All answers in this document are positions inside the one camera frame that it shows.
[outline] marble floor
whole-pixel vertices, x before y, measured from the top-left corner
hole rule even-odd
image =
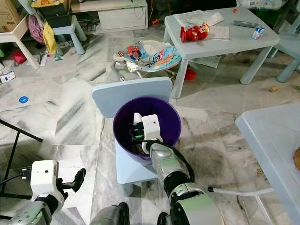
[[[51,56],[45,67],[34,70],[23,63],[15,66],[6,59],[3,72],[14,71],[16,78],[0,84],[0,118],[43,138],[39,143],[20,136],[10,175],[42,159],[56,159],[65,182],[82,167],[87,175],[77,193],[69,191],[62,211],[52,225],[88,225],[99,210],[125,201],[133,225],[155,225],[162,211],[169,211],[166,195],[157,181],[135,185],[131,197],[124,197],[116,179],[112,119],[104,118],[91,98],[95,86],[117,82],[109,65],[113,53],[137,39],[162,41],[164,26],[92,36],[84,43],[86,53],[78,56],[73,47],[64,49],[65,59]],[[224,55],[217,69],[190,63],[197,77],[185,81],[181,98],[170,99],[181,117],[182,132],[176,147],[195,171],[195,182],[240,191],[270,187],[251,149],[236,127],[235,119],[244,111],[300,101],[300,73],[286,83],[275,77],[292,60],[278,53],[267,59],[249,85],[239,79],[260,50]],[[121,71],[127,79],[136,76]],[[166,72],[155,76],[166,76]],[[280,89],[269,92],[276,84]],[[25,104],[19,97],[28,96]],[[0,176],[16,132],[0,126]],[[30,195],[30,183],[14,179],[6,191]],[[208,193],[223,213],[227,225],[266,225],[254,199]],[[276,194],[263,197],[275,225],[290,225]],[[12,216],[28,200],[1,198],[0,214]]]

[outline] purple bucket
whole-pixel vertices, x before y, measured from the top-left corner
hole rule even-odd
[[[113,134],[119,145],[135,161],[146,165],[151,164],[149,155],[138,155],[131,151],[129,129],[133,125],[134,113],[142,116],[156,114],[160,125],[160,135],[164,142],[174,146],[181,132],[181,121],[176,110],[168,102],[157,97],[138,97],[125,103],[113,120]]]

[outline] wooden block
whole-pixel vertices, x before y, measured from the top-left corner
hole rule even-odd
[[[280,88],[279,85],[275,85],[275,86],[273,86],[273,87],[270,88],[270,91],[271,91],[271,92],[275,92],[275,91],[277,91],[279,88]]]

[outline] cable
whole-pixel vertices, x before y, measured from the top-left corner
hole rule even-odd
[[[15,175],[15,176],[12,176],[12,177],[10,177],[10,178],[7,178],[6,180],[0,182],[0,185],[6,183],[6,182],[8,182],[8,181],[10,181],[10,180],[12,180],[12,179],[14,179],[14,178],[16,178],[16,177],[21,177],[21,176],[22,176],[22,173],[19,173],[19,174]]]
[[[134,136],[133,134],[133,129],[134,127],[131,127],[129,129],[129,134],[130,136],[136,140],[136,141],[139,141],[139,142],[147,142],[147,143],[157,143],[157,144],[161,144],[163,146],[166,146],[170,149],[173,150],[174,154],[187,166],[187,170],[188,170],[188,174],[189,174],[189,177],[191,179],[191,181],[194,183],[195,182],[195,174],[194,174],[194,171],[193,171],[193,168],[191,167],[191,165],[187,162],[187,160],[184,158],[184,156],[174,147],[164,143],[164,142],[160,142],[160,141],[154,141],[154,140],[146,140],[146,139],[140,139],[140,138],[137,138]]]

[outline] red toy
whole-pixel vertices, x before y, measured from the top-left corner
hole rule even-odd
[[[184,31],[181,27],[180,38],[181,42],[203,40],[208,36],[210,28],[207,23],[203,22],[201,26],[194,26]]]

